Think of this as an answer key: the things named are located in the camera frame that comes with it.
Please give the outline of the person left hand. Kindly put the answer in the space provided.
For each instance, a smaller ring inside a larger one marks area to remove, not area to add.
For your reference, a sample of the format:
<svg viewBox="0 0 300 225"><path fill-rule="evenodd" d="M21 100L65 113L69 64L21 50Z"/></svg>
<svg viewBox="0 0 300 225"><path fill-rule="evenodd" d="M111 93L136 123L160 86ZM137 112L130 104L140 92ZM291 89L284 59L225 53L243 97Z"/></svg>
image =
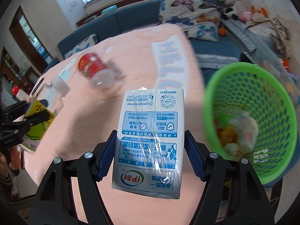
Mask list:
<svg viewBox="0 0 300 225"><path fill-rule="evenodd" d="M8 164L12 170L19 170L21 167L21 157L19 146L13 146L8 149L8 154L1 153L1 176L8 177L9 171L5 164Z"/></svg>

